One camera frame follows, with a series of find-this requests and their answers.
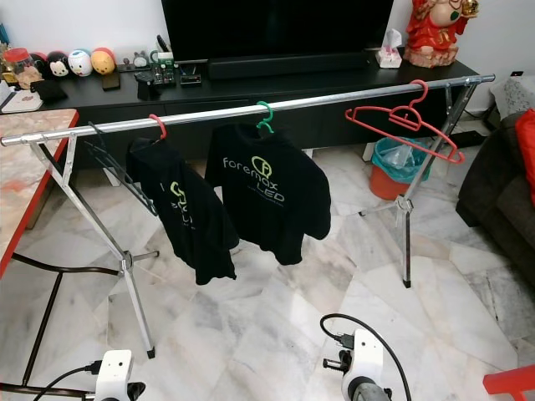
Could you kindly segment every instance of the black tv cabinet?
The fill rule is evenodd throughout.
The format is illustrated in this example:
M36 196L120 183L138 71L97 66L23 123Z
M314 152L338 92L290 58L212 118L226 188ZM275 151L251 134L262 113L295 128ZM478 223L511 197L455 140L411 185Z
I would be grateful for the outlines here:
M120 75L122 82L119 90L107 92L102 90L99 75L92 74L87 78L73 77L59 81L68 98L46 104L41 110L73 108L79 111L79 125L86 125L89 121L100 124L146 118L149 114L172 115L225 109L255 104L259 100L271 103L408 84L413 79L432 81L476 74L460 62L437 69L422 69L407 62L403 62L399 69L380 69L372 59L373 55L369 56L370 66L366 69L327 73L227 79L211 82L206 79L206 74L201 70L203 76L201 87L183 89L176 86L162 89L158 99L148 101L137 99L137 83L133 74L130 73ZM458 88L453 89L454 100L459 94L459 90ZM393 107L398 104L408 104L414 97L414 94L402 94L349 104L331 104L277 112L274 115L272 126L275 129L286 129L294 144L302 149L372 142L378 139L378 135L346 121L344 111L359 104ZM440 126L446 119L444 90L430 91L426 101L418 105L418 110L426 121ZM233 119L172 125L168 128L169 141L187 159L204 159L207 156L211 132L214 127L236 122L256 124L261 118L261 114L257 114ZM407 130L394 127L386 122L386 119L375 123L379 126L385 124L384 128L395 135L409 136ZM127 145L140 135L157 138L159 130L138 129L131 132L118 132L106 135L105 140L110 153L119 162L124 163ZM420 136L426 136L426 133L421 133ZM84 147L86 140L95 143L98 138L96 136L80 138L76 150L76 170L99 166L87 153Z

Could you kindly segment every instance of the red hanger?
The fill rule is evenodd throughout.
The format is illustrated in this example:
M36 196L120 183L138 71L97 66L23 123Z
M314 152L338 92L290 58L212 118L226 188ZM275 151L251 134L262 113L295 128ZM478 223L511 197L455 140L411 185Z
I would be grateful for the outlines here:
M381 135L387 136L387 137L389 137L389 138L391 138L393 140L396 140L396 141L398 141L398 142L400 142L402 144L405 144L405 145L411 146L411 147L413 147L415 149L418 149L418 150L421 150L423 152L426 152L429 155L434 155L435 157L438 157L440 159L449 161L450 163L460 164L463 161L465 161L465 156L460 151L458 151L457 145L455 145L451 141L450 138L445 136L442 131L440 131L439 129L435 128L431 124L428 124L425 121L422 121L420 113L418 113L418 111L416 111L415 108L413 107L414 104L423 101L425 99L425 97L427 96L427 92L429 92L429 87L427 86L427 83L422 81L422 80L420 80L420 79L416 79L416 80L412 81L411 84L420 84L424 89L424 93L418 99L412 100L409 103L408 106L397 106L397 107L395 107L393 109L387 109L385 107L378 107L378 106L359 106L359 107L355 107L354 109L346 110L345 111L345 118L348 119L349 121L352 121L352 122L354 122L354 123L356 123L358 125L361 125L361 126L367 128L367 129L371 129L372 131L376 132L377 134L381 134ZM405 127L407 129L413 130L413 131L418 131L418 130L420 130L421 127L425 127L427 129L430 129L435 134L441 136L442 139L445 140L451 146L451 153L446 157L444 155L436 153L436 152L434 152L432 150L429 150L429 149L424 148L422 146L419 146L417 144L413 144L412 142L409 142L408 140L404 140L404 139L402 139L402 138L400 138L398 136L394 136L394 135L388 134L388 133L384 132L382 129L378 129L378 128L372 127L371 125L363 123L362 121L358 121L357 120L357 112L359 112L361 110L384 111L384 112L388 113L388 120L389 121L391 121L392 123L401 125L402 127ZM400 110L401 111L405 111L403 116L397 114L397 112L399 112ZM415 120L414 119L409 119L409 113L412 113L414 115ZM455 153L457 153L457 158L456 159L453 158Z
M160 139L161 139L161 140L164 140L165 138L167 138L167 129L166 129L166 125L165 125L164 123L161 122L160 117L158 117L156 114L149 114L149 118L150 118L150 119L155 119L156 122L158 123L158 125L160 126L160 129L161 129L161 136L160 136Z

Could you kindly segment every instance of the teal bin liner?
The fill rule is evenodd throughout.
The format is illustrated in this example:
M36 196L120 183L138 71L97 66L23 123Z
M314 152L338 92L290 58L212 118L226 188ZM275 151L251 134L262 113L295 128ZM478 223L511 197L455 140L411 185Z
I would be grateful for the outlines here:
M417 140L413 140L411 138L403 139L425 148L425 145ZM421 165L424 163L424 159L427 156L427 153L413 148L412 156L414 158L414 165L410 163L401 168L397 165L392 165L387 160L385 160L383 156L385 152L402 145L403 144L401 144L400 142L391 138L383 138L382 140L377 141L377 143L375 144L374 155L371 158L371 162L380 169L382 169L392 180L403 184L410 184L415 178L418 171L420 170ZM431 169L427 169L427 172L424 174L424 177L422 179L423 181L429 178L430 172Z

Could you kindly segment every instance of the soundbar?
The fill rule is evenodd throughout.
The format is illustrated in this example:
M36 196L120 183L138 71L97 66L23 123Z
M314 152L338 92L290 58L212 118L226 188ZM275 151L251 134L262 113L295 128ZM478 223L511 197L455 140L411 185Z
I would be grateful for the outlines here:
M208 61L208 76L210 79L266 77L363 69L368 65L369 56L364 52L214 58Z

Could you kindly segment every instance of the green hanger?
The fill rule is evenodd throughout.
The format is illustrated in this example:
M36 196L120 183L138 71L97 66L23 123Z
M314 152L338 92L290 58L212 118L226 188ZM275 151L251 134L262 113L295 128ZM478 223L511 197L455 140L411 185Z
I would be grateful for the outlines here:
M266 106L267 110L269 111L269 117L267 117L267 118L263 119L262 121L260 121L257 124L257 128L261 129L262 126L265 125L267 127L267 129L269 130L270 134L275 134L275 132L271 128L271 125L269 125L269 122L273 119L273 110L271 110L271 107L269 107L269 104L267 104L266 102L258 102L257 105L258 106Z

